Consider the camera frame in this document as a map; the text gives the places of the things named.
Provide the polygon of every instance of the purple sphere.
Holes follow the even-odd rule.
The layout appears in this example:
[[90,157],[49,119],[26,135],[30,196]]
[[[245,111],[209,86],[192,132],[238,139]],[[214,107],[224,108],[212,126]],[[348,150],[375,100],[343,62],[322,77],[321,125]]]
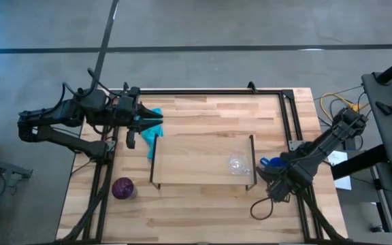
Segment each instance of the purple sphere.
[[129,197],[134,198],[134,183],[128,178],[119,178],[113,184],[112,194],[117,199],[127,199]]

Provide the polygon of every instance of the blue object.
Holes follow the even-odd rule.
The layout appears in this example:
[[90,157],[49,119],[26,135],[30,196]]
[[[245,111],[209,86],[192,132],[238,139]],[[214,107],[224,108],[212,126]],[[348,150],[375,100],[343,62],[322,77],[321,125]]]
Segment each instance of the blue object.
[[[152,111],[158,114],[163,114],[160,108],[152,109]],[[159,137],[163,137],[163,128],[161,127],[161,125],[155,125],[145,131],[142,131],[141,134],[146,143],[149,145],[150,150],[148,152],[148,159],[152,159],[152,154],[154,153],[155,134],[157,134]]]
[[279,157],[274,157],[270,160],[263,157],[259,160],[259,162],[264,167],[285,167],[287,165],[287,163],[281,160]]

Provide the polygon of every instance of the wooden board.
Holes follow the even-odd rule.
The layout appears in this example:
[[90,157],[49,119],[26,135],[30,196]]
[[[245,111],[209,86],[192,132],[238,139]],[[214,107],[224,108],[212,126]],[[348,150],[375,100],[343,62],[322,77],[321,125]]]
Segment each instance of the wooden board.
[[[232,174],[231,157],[241,159],[248,172]],[[156,184],[254,184],[252,147],[245,135],[158,137],[154,159]]]
[[[295,100],[302,134],[314,140],[321,134],[311,90],[295,88]],[[210,96],[142,96],[148,108],[161,108],[165,137],[204,136],[210,139],[255,136],[255,154],[277,157],[287,151],[278,97],[275,95],[210,95]],[[289,122],[295,135],[290,105]],[[276,203],[266,220],[250,217],[250,206],[266,197],[265,184],[246,192],[243,186],[167,185],[156,190],[150,183],[148,146],[138,135],[136,147],[125,146],[126,130],[119,132],[112,181],[120,177],[132,179],[138,196],[132,201],[117,200],[110,194],[103,231],[103,242],[114,243],[263,243],[303,242],[297,211],[297,200]],[[84,126],[82,138],[97,140],[99,136]],[[87,162],[79,155],[74,168]],[[94,165],[88,165],[72,176],[56,237],[62,238],[84,213],[90,194]],[[327,220],[343,236],[347,236],[330,167],[321,164],[314,178],[317,204]],[[255,215],[264,216],[269,202],[256,206]],[[308,224],[313,234],[310,211]],[[96,222],[92,234],[95,234]]]

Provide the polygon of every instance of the gray floor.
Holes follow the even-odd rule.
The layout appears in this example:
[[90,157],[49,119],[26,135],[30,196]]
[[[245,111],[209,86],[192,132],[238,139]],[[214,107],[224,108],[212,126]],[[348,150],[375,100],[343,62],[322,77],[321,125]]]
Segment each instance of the gray floor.
[[[100,47],[111,4],[0,0],[0,48]],[[239,44],[392,44],[392,0],[120,0],[109,46]],[[86,68],[96,62],[97,54],[0,54],[0,159],[34,169],[14,196],[3,197],[0,244],[54,239],[74,158],[60,146],[21,142],[17,113],[52,106],[63,81],[88,86]],[[392,50],[107,54],[101,80],[112,88],[124,81],[145,88],[244,87],[253,81],[258,87],[311,87],[319,97],[358,86],[362,74],[391,64]],[[362,92],[341,95],[356,101]],[[318,114],[325,117],[320,109]],[[363,138],[363,149],[380,143],[372,116]],[[357,226],[358,209],[341,202],[348,227]],[[366,238],[357,229],[348,232]]]

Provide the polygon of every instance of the wooden table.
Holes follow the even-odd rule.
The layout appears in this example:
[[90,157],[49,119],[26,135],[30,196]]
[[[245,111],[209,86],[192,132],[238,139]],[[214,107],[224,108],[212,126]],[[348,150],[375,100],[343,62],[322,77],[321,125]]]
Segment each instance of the wooden table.
[[[312,93],[309,88],[294,88],[302,134],[312,141],[321,134]],[[161,108],[165,136],[255,137],[255,155],[277,157],[287,151],[279,99],[275,95],[142,95],[147,108]],[[287,110],[294,134],[290,106]],[[82,139],[98,140],[91,127],[84,125]],[[103,230],[103,242],[119,243],[262,243],[303,242],[297,200],[275,203],[266,220],[255,220],[250,206],[267,197],[266,185],[258,176],[258,185],[249,191],[243,186],[163,184],[156,190],[149,183],[148,146],[138,135],[136,147],[125,146],[126,130],[119,132],[112,182],[120,177],[132,179],[138,196],[117,200],[110,191]],[[80,154],[73,168],[88,161]],[[95,165],[87,165],[72,176],[56,238],[70,232],[87,208]],[[347,236],[330,167],[321,164],[314,177],[317,204],[338,233]],[[260,203],[254,213],[263,216],[270,203]],[[314,225],[309,209],[311,234]],[[97,215],[91,234],[95,234]]]

